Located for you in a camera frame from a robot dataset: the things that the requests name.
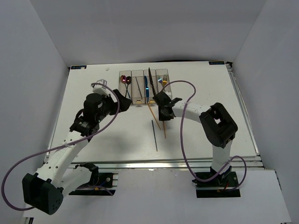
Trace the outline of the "gold fork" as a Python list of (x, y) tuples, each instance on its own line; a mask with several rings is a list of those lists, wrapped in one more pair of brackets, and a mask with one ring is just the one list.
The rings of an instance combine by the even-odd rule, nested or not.
[(163, 79), (162, 79), (162, 86), (165, 87), (168, 83), (168, 76), (165, 74), (163, 75)]

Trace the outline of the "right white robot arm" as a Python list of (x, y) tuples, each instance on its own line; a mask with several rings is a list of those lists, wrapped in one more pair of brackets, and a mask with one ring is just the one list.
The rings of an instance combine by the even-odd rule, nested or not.
[[(159, 119), (171, 120), (180, 117), (180, 146), (184, 161), (192, 176), (199, 182), (210, 182), (216, 186), (222, 186), (228, 180), (231, 172), (230, 149), (238, 126), (232, 119), (223, 104), (215, 103), (212, 106), (203, 106), (189, 101), (183, 102), (181, 98), (171, 99), (165, 92), (161, 91), (153, 97), (158, 105)], [(212, 165), (210, 167), (211, 177), (200, 179), (192, 171), (185, 154), (183, 142), (184, 119), (198, 122), (202, 125), (208, 141), (212, 144)]]

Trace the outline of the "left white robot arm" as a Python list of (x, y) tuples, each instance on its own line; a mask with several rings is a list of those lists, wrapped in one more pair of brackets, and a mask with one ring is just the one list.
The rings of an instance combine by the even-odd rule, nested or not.
[(104, 91), (94, 91), (86, 96), (83, 108), (78, 111), (70, 131), (64, 140), (64, 148), (56, 150), (49, 160), (33, 175), (26, 174), (22, 180), (25, 203), (49, 214), (54, 214), (61, 206), (63, 198), (78, 187), (93, 187), (99, 184), (99, 168), (88, 162), (66, 170), (78, 153), (99, 131), (100, 122), (108, 115), (126, 111), (132, 101), (117, 89), (114, 94), (118, 101)]

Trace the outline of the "black knife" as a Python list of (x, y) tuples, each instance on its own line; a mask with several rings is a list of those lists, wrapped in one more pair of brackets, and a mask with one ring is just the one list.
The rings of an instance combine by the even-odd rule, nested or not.
[(148, 68), (148, 74), (149, 74), (149, 82), (150, 82), (150, 85), (151, 85), (151, 88), (152, 88), (153, 96), (155, 96), (156, 95), (156, 90), (155, 90), (155, 86), (154, 86), (154, 82), (153, 82), (153, 78), (152, 78), (150, 68)]

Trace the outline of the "blue knife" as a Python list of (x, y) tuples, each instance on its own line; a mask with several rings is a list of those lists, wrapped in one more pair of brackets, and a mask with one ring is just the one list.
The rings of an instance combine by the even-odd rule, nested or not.
[(150, 96), (150, 93), (149, 93), (149, 87), (148, 87), (148, 79), (146, 76), (144, 76), (144, 85), (145, 85), (145, 96), (146, 96), (146, 99), (148, 99)]

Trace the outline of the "rainbow fork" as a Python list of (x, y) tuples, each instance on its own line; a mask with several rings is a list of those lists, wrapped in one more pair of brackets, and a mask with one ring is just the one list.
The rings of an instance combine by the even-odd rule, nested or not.
[(160, 85), (162, 86), (162, 88), (164, 88), (164, 80), (163, 77), (160, 75), (157, 75), (157, 80), (160, 83)]

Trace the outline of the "black spoon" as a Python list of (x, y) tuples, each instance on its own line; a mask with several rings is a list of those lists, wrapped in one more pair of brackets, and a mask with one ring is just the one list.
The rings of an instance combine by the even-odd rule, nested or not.
[(132, 79), (131, 76), (126, 77), (126, 95), (128, 95), (129, 98), (131, 98), (130, 93), (129, 93), (129, 85), (131, 84)]

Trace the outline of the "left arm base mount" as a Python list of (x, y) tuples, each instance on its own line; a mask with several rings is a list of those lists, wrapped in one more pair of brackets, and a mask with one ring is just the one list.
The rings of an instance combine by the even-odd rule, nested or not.
[(118, 173), (102, 172), (99, 167), (92, 163), (81, 163), (74, 170), (84, 168), (91, 173), (89, 182), (79, 185), (70, 196), (113, 196), (118, 184)]

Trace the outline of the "rainbow spoon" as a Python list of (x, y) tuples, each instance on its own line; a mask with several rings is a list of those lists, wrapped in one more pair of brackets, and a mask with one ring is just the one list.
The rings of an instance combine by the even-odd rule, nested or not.
[(126, 78), (126, 76), (125, 75), (122, 75), (121, 76), (121, 82), (125, 85), (125, 87), (126, 87), (126, 91), (125, 91), (125, 97), (127, 96), (127, 89), (128, 89), (128, 87), (127, 87), (127, 78)]

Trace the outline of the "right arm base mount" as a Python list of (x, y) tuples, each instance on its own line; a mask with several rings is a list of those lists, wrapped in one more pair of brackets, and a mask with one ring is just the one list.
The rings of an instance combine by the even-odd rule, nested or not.
[(197, 198), (241, 197), (238, 178), (231, 166), (209, 182), (199, 182), (197, 179), (193, 179), (192, 182), (195, 184)]

